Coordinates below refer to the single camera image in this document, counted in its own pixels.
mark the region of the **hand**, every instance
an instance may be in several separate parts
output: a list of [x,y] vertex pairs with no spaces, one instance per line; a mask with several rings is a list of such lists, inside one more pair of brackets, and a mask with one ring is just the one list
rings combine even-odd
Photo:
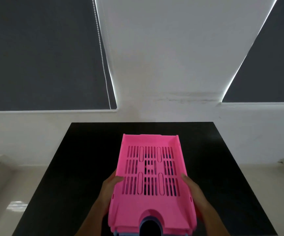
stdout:
[[205,198],[203,191],[200,189],[198,184],[196,184],[190,177],[186,176],[185,174],[181,174],[182,180],[188,185],[192,199],[195,205],[199,208],[199,210],[203,210],[207,206],[209,206],[209,202]]
[[114,192],[114,187],[117,183],[123,181],[123,177],[116,176],[116,170],[108,177],[102,185],[100,194],[97,198],[97,201],[105,214],[108,212],[109,203]]

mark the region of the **person's left hand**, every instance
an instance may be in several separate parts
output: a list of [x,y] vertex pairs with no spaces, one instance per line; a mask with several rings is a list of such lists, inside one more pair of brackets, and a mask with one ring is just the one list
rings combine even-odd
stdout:
[[123,181],[123,177],[116,176],[116,170],[109,176],[102,185],[97,202],[103,208],[105,214],[108,212],[109,203],[117,183]]

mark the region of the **person's right arm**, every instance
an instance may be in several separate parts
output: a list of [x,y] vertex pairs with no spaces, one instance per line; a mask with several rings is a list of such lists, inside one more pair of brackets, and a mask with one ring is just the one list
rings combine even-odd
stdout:
[[184,174],[182,174],[182,179],[188,185],[195,206],[202,215],[207,236],[230,236],[218,213],[207,201],[200,187]]

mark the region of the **black circular hole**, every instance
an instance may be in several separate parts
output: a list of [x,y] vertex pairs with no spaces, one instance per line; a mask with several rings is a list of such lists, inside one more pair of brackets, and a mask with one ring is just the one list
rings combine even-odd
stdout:
[[160,227],[153,220],[147,220],[141,225],[140,236],[161,236]]

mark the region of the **forearm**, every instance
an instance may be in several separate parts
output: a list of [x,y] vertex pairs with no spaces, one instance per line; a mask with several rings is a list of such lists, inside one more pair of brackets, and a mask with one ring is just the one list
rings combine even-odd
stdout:
[[199,208],[204,221],[207,236],[230,236],[216,210],[207,204]]
[[101,236],[104,214],[102,205],[96,201],[75,236]]

